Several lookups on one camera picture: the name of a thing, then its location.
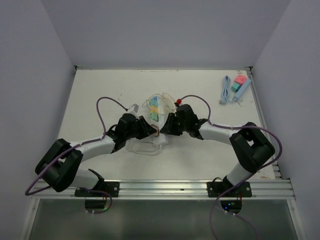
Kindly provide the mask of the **green charger plug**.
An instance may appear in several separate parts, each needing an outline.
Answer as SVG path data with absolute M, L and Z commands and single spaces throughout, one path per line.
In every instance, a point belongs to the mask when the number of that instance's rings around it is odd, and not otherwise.
M 151 112 L 149 114 L 149 117 L 152 121 L 158 122 L 159 121 L 159 115 L 157 113 Z

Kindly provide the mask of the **white power strip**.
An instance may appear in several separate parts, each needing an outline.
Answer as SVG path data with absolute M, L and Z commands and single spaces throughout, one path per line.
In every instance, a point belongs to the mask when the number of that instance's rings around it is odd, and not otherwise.
M 160 94 L 152 95 L 145 103 L 148 108 L 148 122 L 156 129 L 151 141 L 160 148 L 168 143 L 168 136 L 161 133 L 168 118 L 167 104 L 164 96 Z

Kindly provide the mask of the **yellow charger plug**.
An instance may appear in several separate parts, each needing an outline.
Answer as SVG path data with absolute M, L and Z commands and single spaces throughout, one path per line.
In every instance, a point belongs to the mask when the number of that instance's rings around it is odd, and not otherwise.
M 156 106 L 154 106 L 154 105 L 150 106 L 150 107 L 149 107 L 149 110 L 150 110 L 151 113 L 156 113 L 156 114 L 159 113 L 158 107 L 156 107 Z

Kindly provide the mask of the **teal cube adapter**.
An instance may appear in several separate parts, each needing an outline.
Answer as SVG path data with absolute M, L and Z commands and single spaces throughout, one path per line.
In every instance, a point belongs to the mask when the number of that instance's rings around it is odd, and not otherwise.
M 231 90 L 234 92 L 238 92 L 238 90 L 241 88 L 241 84 L 238 84 L 237 82 L 234 82 L 231 86 Z

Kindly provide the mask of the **blue power strip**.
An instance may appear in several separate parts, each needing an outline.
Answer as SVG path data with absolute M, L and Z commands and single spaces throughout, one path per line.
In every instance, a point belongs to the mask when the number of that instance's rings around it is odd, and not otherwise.
M 252 80 L 250 78 L 248 78 L 243 84 L 242 86 L 239 88 L 239 90 L 235 93 L 232 101 L 233 102 L 238 102 L 239 99 L 241 98 L 241 96 L 243 95 L 243 93 L 246 91 L 246 89 L 250 86 Z

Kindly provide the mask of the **pink cube adapter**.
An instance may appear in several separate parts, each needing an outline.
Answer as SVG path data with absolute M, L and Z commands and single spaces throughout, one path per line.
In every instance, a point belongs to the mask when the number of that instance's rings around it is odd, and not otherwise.
M 234 79 L 234 82 L 239 84 L 239 85 L 243 85 L 247 80 L 247 77 L 242 75 L 242 74 L 239 74 L 236 76 L 236 78 Z

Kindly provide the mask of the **teal charger plug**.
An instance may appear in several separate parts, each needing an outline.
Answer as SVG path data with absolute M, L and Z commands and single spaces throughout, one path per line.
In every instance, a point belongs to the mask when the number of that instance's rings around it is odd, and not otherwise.
M 150 106 L 155 106 L 156 108 L 159 106 L 160 104 L 160 98 L 158 96 L 154 96 L 152 98 L 149 99 L 149 105 Z

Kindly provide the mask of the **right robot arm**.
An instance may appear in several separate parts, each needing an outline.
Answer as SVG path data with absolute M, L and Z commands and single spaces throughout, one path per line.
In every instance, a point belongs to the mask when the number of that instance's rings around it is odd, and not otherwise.
M 188 104 L 183 104 L 170 113 L 160 133 L 180 136 L 184 132 L 199 140 L 212 140 L 232 146 L 238 163 L 223 178 L 222 189 L 227 196 L 235 196 L 240 183 L 245 182 L 275 154 L 275 148 L 253 122 L 231 127 L 210 123 L 194 113 Z

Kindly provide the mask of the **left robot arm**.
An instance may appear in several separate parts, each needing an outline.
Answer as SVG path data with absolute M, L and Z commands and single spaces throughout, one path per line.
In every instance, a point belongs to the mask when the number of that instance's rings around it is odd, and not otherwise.
M 157 130 L 143 116 L 125 113 L 100 137 L 74 144 L 63 138 L 56 140 L 35 167 L 35 173 L 59 193 L 72 185 L 81 162 L 113 154 L 128 140 L 141 140 L 155 133 Z

